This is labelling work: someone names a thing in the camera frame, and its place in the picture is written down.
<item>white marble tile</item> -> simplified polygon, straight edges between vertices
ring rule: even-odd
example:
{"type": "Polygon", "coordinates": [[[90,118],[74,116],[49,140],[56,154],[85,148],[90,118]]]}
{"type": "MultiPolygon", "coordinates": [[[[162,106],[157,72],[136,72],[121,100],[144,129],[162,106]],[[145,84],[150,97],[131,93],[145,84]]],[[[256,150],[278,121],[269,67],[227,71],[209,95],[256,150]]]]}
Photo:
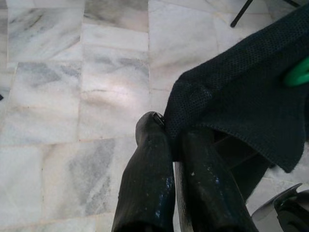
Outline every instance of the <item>white marble tile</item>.
{"type": "Polygon", "coordinates": [[[171,4],[179,5],[179,6],[184,6],[200,11],[206,11],[206,12],[216,12],[217,9],[215,9],[211,4],[209,4],[205,0],[160,0],[164,2],[168,2],[171,4]]]}
{"type": "Polygon", "coordinates": [[[266,0],[265,3],[268,6],[268,10],[269,10],[271,17],[275,21],[283,18],[284,16],[288,15],[292,11],[296,10],[295,7],[291,6],[290,4],[288,4],[287,2],[283,0],[272,0],[272,1],[266,0]]]}
{"type": "Polygon", "coordinates": [[[19,63],[1,145],[77,140],[80,62],[19,63]]]}
{"type": "Polygon", "coordinates": [[[230,23],[235,16],[236,14],[224,13],[214,15],[213,20],[220,53],[273,22],[269,14],[244,14],[236,27],[231,28],[230,23]]]}
{"type": "Polygon", "coordinates": [[[44,61],[80,41],[82,8],[10,9],[9,61],[44,61]]]}
{"type": "Polygon", "coordinates": [[[12,69],[0,69],[0,94],[3,97],[0,101],[0,128],[7,110],[13,77],[12,69]]]}
{"type": "Polygon", "coordinates": [[[73,46],[65,49],[52,57],[52,61],[82,61],[83,60],[83,46],[82,42],[78,42],[73,46]]]}
{"type": "Polygon", "coordinates": [[[104,139],[133,135],[141,116],[149,111],[149,95],[104,90],[82,94],[79,138],[104,139]]]}
{"type": "Polygon", "coordinates": [[[0,10],[0,68],[6,67],[8,46],[8,11],[0,10]]]}
{"type": "Polygon", "coordinates": [[[164,114],[166,105],[169,100],[169,91],[166,90],[157,90],[157,89],[151,89],[150,90],[150,99],[151,99],[151,105],[150,110],[156,111],[160,114],[164,114]]]}
{"type": "Polygon", "coordinates": [[[85,46],[82,91],[94,90],[148,94],[148,54],[85,46]]]}
{"type": "Polygon", "coordinates": [[[38,147],[0,149],[0,228],[40,220],[42,154],[38,147]]]}
{"type": "Polygon", "coordinates": [[[34,0],[38,8],[81,7],[84,8],[85,0],[34,0]]]}
{"type": "Polygon", "coordinates": [[[86,0],[84,22],[148,32],[148,0],[86,0]]]}
{"type": "Polygon", "coordinates": [[[0,9],[8,9],[6,0],[0,0],[0,9]]]}
{"type": "Polygon", "coordinates": [[[134,137],[50,146],[43,161],[44,218],[114,213],[134,137]]]}
{"type": "Polygon", "coordinates": [[[83,25],[84,44],[148,51],[148,33],[92,24],[83,25]]]}
{"type": "Polygon", "coordinates": [[[112,223],[114,220],[114,213],[106,213],[96,216],[96,232],[112,231],[112,223]]]}
{"type": "MultiPolygon", "coordinates": [[[[253,191],[252,195],[247,200],[247,208],[250,215],[254,213],[259,207],[264,205],[268,200],[298,183],[299,182],[262,178],[260,183],[253,191]]],[[[309,185],[304,184],[297,189],[297,192],[305,191],[308,189],[309,185]]]]}
{"type": "Polygon", "coordinates": [[[32,227],[20,227],[14,229],[0,230],[0,232],[33,232],[32,227]]]}
{"type": "Polygon", "coordinates": [[[304,153],[291,173],[286,173],[283,169],[276,166],[268,169],[265,177],[309,185],[309,144],[305,143],[304,153]]]}
{"type": "Polygon", "coordinates": [[[35,7],[34,0],[6,0],[9,8],[33,8],[35,7]]]}
{"type": "Polygon", "coordinates": [[[150,108],[147,61],[144,52],[84,47],[80,139],[135,133],[150,108]]]}
{"type": "Polygon", "coordinates": [[[78,218],[35,226],[33,232],[96,232],[94,218],[78,218]]]}
{"type": "Polygon", "coordinates": [[[212,14],[149,2],[150,86],[170,91],[185,71],[218,54],[212,14]]]}
{"type": "MultiPolygon", "coordinates": [[[[205,0],[219,12],[236,13],[241,10],[247,0],[205,0]]],[[[246,10],[247,14],[265,14],[268,8],[264,0],[254,0],[246,10]]]]}

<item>black mesh fabric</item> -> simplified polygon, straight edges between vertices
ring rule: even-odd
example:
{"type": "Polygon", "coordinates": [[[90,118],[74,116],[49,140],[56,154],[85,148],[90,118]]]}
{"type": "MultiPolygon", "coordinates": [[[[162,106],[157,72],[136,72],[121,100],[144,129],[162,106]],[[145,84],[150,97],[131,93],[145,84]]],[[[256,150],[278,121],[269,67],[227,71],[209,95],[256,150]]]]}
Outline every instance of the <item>black mesh fabric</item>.
{"type": "Polygon", "coordinates": [[[309,86],[287,88],[282,78],[307,56],[309,4],[182,74],[165,111],[173,147],[183,129],[209,127],[290,172],[303,152],[309,86]]]}

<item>floor tile grout line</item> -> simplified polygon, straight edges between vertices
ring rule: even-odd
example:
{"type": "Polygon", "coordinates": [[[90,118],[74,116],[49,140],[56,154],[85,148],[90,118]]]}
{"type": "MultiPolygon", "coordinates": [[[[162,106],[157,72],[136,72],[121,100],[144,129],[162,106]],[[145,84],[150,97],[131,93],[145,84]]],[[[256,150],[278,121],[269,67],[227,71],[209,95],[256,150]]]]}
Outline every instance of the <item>floor tile grout line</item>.
{"type": "Polygon", "coordinates": [[[83,37],[83,24],[84,24],[84,15],[85,15],[85,1],[84,1],[84,10],[82,15],[82,23],[80,29],[80,43],[82,46],[82,63],[81,63],[81,75],[80,75],[80,86],[79,86],[79,102],[78,102],[78,115],[77,115],[77,130],[76,130],[76,140],[79,141],[80,135],[80,115],[81,115],[81,101],[82,101],[82,87],[84,80],[84,37],[83,37]]]}
{"type": "Polygon", "coordinates": [[[44,146],[53,146],[53,145],[66,145],[66,144],[76,144],[76,143],[91,143],[91,142],[99,142],[110,139],[124,139],[134,136],[132,134],[125,134],[123,136],[111,137],[111,138],[89,138],[89,139],[79,139],[78,141],[70,141],[70,142],[59,142],[59,143],[50,143],[50,144],[24,144],[24,145],[5,145],[0,146],[1,149],[11,149],[11,148],[23,148],[23,147],[44,147],[44,146]]]}

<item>black plastic object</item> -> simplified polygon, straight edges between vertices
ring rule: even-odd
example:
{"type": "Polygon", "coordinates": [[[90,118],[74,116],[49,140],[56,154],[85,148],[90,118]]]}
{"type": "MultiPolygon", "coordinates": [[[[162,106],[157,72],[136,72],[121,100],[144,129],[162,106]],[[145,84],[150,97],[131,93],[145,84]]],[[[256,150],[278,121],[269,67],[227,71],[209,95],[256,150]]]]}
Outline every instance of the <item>black plastic object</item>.
{"type": "Polygon", "coordinates": [[[308,232],[309,190],[297,193],[297,184],[278,194],[258,210],[252,218],[262,232],[308,232]]]}
{"type": "Polygon", "coordinates": [[[172,232],[175,184],[164,120],[155,112],[136,125],[137,149],[122,176],[113,232],[172,232]]]}
{"type": "Polygon", "coordinates": [[[257,232],[232,173],[214,147],[212,131],[184,132],[179,150],[176,186],[182,231],[257,232]]]}

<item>cloth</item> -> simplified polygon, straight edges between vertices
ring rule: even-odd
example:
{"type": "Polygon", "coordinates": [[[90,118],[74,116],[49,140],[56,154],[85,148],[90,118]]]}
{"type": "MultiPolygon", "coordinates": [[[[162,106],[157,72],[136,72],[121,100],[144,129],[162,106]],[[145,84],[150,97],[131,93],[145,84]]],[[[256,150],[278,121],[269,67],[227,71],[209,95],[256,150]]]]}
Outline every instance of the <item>cloth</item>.
{"type": "Polygon", "coordinates": [[[164,115],[174,160],[181,131],[208,127],[291,172],[303,152],[309,86],[288,88],[282,79],[307,56],[309,4],[182,74],[164,115]]]}

